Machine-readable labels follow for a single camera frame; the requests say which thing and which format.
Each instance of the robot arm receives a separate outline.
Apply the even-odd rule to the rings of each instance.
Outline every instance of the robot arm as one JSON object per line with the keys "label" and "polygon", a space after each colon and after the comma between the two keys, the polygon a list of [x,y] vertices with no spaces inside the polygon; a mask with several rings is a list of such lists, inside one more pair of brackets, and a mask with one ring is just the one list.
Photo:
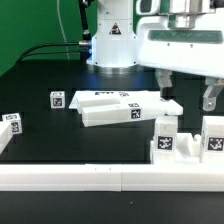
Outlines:
{"label": "robot arm", "polygon": [[139,0],[136,7],[148,15],[137,27],[138,63],[156,68],[163,89],[170,71],[206,76],[203,109],[214,110],[224,87],[224,0]]}

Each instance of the cable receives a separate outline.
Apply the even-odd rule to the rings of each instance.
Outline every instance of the cable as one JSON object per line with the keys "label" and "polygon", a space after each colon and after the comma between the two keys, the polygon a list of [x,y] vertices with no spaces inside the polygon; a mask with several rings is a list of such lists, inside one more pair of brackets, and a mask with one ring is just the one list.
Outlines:
{"label": "cable", "polygon": [[16,63],[20,62],[23,58],[26,57],[26,55],[30,55],[31,52],[45,48],[45,47],[64,47],[64,46],[79,46],[78,42],[71,42],[71,43],[46,43],[46,44],[41,44],[37,45],[34,47],[31,47],[30,49],[26,50],[22,55],[19,57],[19,59],[16,61]]}
{"label": "cable", "polygon": [[61,28],[61,32],[62,32],[62,36],[64,39],[64,42],[67,43],[67,38],[66,38],[66,34],[65,34],[65,30],[64,30],[64,26],[62,23],[62,19],[61,19],[61,8],[60,8],[60,0],[57,0],[57,15],[58,15],[58,21],[60,24],[60,28]]}
{"label": "cable", "polygon": [[26,57],[31,57],[31,56],[36,56],[36,55],[70,54],[70,53],[79,53],[79,52],[81,52],[81,51],[80,50],[73,50],[73,51],[39,52],[39,53],[26,54],[26,55],[23,55],[22,57],[20,57],[17,60],[17,63],[21,62]]}

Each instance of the black cable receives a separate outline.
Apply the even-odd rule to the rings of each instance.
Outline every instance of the black cable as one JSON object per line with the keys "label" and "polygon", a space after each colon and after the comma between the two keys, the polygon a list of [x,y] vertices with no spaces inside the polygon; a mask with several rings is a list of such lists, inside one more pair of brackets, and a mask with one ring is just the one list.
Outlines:
{"label": "black cable", "polygon": [[16,61],[16,63],[22,61],[23,58],[26,57],[26,55],[30,55],[30,53],[32,51],[35,51],[37,49],[41,49],[41,48],[46,48],[46,47],[70,47],[70,46],[78,46],[79,43],[78,42],[71,42],[71,43],[46,43],[46,44],[40,44],[34,47],[31,47],[30,49],[26,50],[25,52],[23,52],[21,54],[21,56],[19,57],[19,59]]}
{"label": "black cable", "polygon": [[21,62],[26,57],[36,56],[36,55],[51,55],[51,54],[67,54],[67,53],[80,53],[81,50],[74,50],[74,51],[56,51],[56,52],[39,52],[39,53],[32,53],[32,54],[26,54],[21,56],[16,63]]}

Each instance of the white cube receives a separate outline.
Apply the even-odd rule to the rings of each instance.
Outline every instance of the white cube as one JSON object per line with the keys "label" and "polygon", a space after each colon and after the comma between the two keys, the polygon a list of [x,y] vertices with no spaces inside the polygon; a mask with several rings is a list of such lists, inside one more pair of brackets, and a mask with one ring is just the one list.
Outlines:
{"label": "white cube", "polygon": [[8,142],[12,138],[12,128],[10,122],[0,122],[0,154],[7,146]]}
{"label": "white cube", "polygon": [[154,142],[151,145],[153,164],[165,165],[176,162],[177,123],[176,116],[158,116],[156,118]]}
{"label": "white cube", "polygon": [[224,165],[224,117],[204,116],[201,136],[201,162]]}
{"label": "white cube", "polygon": [[19,113],[15,114],[4,114],[2,115],[2,120],[11,123],[12,134],[21,134],[22,133],[22,124]]}
{"label": "white cube", "polygon": [[51,108],[65,108],[65,92],[55,91],[50,94]]}

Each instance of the white foam block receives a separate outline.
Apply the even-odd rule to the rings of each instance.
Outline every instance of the white foam block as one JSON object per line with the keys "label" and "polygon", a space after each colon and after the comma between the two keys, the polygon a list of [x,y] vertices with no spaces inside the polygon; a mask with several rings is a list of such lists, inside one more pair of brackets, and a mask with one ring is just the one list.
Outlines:
{"label": "white foam block", "polygon": [[0,190],[121,191],[120,165],[0,166]]}
{"label": "white foam block", "polygon": [[169,165],[176,162],[174,150],[158,150],[155,147],[157,142],[151,141],[151,162],[154,165]]}
{"label": "white foam block", "polygon": [[10,122],[0,122],[0,153],[12,138],[12,127]]}
{"label": "white foam block", "polygon": [[125,165],[122,191],[223,191],[224,168],[202,164]]}
{"label": "white foam block", "polygon": [[176,116],[157,116],[155,123],[155,135],[176,135],[178,120]]}
{"label": "white foam block", "polygon": [[224,117],[222,116],[203,117],[201,162],[224,164]]}
{"label": "white foam block", "polygon": [[19,113],[4,114],[2,115],[2,120],[11,123],[11,129],[14,135],[22,133],[22,123]]}
{"label": "white foam block", "polygon": [[82,120],[86,127],[115,124],[122,122],[135,122],[139,120],[155,119],[157,116],[172,112],[182,114],[183,108],[169,101],[164,103],[159,100],[151,100],[148,103],[124,103],[97,107],[85,107],[82,109]]}
{"label": "white foam block", "polygon": [[65,108],[65,92],[64,91],[51,92],[50,103],[52,109]]}
{"label": "white foam block", "polygon": [[125,102],[144,102],[151,99],[159,99],[160,92],[143,91],[76,91],[70,109],[77,109],[79,114],[82,108],[120,104]]}
{"label": "white foam block", "polygon": [[177,133],[176,163],[199,163],[200,135]]}

